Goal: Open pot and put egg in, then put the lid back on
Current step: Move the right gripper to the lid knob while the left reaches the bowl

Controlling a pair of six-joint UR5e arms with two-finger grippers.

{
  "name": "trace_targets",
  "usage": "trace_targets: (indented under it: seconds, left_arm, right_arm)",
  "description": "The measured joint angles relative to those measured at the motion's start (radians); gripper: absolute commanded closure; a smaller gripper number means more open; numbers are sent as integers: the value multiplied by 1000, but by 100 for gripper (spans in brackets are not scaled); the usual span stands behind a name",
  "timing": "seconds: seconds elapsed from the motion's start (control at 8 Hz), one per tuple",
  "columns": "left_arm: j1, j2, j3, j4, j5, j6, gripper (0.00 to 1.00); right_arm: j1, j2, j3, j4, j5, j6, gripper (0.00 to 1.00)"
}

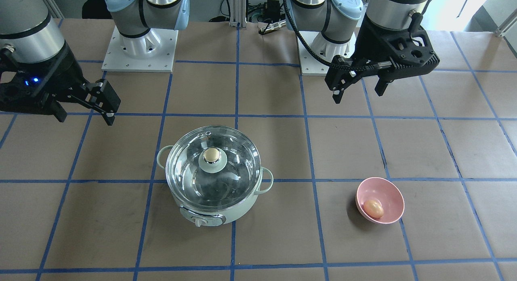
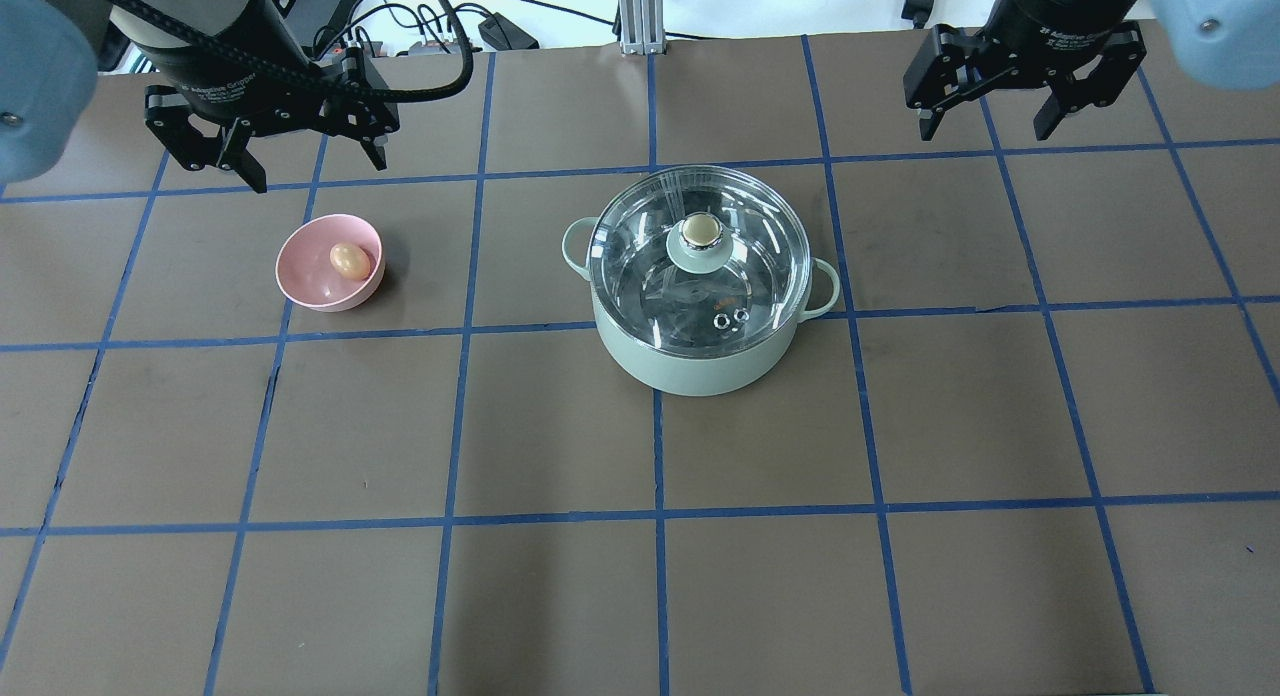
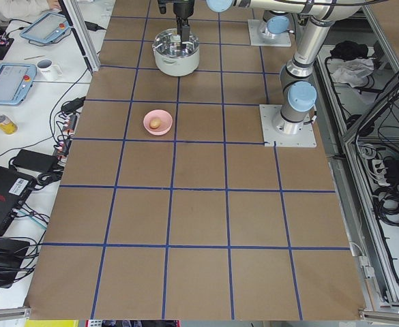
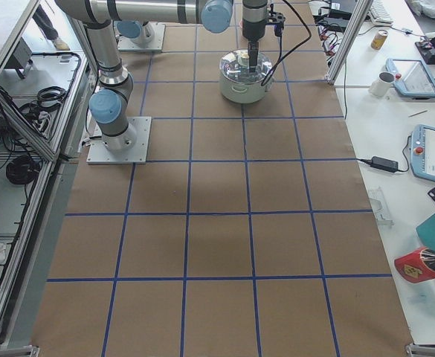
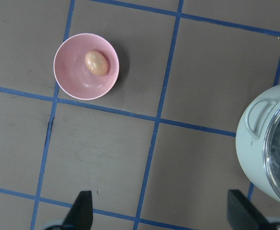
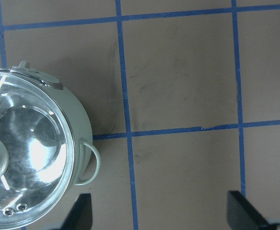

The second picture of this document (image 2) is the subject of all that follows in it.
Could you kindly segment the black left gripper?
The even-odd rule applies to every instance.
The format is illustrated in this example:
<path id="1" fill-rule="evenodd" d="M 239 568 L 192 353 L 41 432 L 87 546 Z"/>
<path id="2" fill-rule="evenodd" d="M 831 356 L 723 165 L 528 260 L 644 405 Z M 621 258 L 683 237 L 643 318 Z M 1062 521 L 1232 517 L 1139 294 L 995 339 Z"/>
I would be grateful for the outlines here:
<path id="1" fill-rule="evenodd" d="M 137 0 L 201 32 L 212 46 L 160 29 L 129 6 L 110 20 L 166 81 L 145 90 L 145 125 L 188 171 L 216 168 L 265 194 L 265 168 L 250 139 L 316 130 L 355 141 L 376 171 L 388 168 L 388 136 L 399 130 L 396 104 L 362 102 L 292 84 L 278 73 L 301 73 L 310 84 L 388 90 L 367 52 L 340 52 L 328 67 L 312 61 L 271 0 Z"/>

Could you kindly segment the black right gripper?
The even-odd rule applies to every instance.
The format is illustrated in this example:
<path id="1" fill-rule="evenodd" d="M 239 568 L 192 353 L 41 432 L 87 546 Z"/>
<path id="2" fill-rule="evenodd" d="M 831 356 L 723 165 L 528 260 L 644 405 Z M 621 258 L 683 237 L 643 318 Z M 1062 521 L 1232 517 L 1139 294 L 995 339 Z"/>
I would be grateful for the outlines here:
<path id="1" fill-rule="evenodd" d="M 1044 141 L 1070 114 L 1116 102 L 1147 55 L 1138 0 L 995 0 L 979 29 L 937 23 L 904 73 L 904 102 L 920 139 L 933 139 L 945 113 L 992 90 L 1050 96 L 1033 119 Z"/>

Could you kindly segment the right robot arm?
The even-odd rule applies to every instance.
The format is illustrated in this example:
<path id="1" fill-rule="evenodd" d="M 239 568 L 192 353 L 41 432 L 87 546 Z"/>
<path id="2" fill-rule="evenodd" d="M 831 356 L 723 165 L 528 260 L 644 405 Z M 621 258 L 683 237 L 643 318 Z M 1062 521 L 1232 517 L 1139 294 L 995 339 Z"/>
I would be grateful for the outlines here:
<path id="1" fill-rule="evenodd" d="M 1116 102 L 1148 50 L 1138 0 L 995 0 L 975 32 L 938 23 L 902 75 L 929 141 L 959 104 L 996 90 L 1048 90 L 1033 119 L 1048 139 L 1064 119 Z M 1222 90 L 1277 82 L 1277 0 L 1148 0 L 1181 70 Z"/>

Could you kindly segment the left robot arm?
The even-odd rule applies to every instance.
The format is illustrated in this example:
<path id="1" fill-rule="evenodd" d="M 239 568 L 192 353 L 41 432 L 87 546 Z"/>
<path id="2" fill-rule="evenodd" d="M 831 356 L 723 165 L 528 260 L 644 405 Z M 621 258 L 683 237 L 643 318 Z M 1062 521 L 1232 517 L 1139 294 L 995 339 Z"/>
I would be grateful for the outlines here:
<path id="1" fill-rule="evenodd" d="M 311 61 L 271 0 L 140 0 L 219 44 L 302 70 L 325 84 L 379 87 L 360 49 L 333 67 Z M 376 169 L 401 125 L 392 104 L 311 93 L 255 67 L 225 61 L 105 0 L 3 0 L 1 171 L 4 184 L 45 175 L 63 157 L 97 84 L 99 49 L 119 29 L 164 77 L 143 95 L 143 122 L 179 168 L 216 168 L 256 193 L 265 168 L 255 137 L 315 130 L 357 141 Z"/>

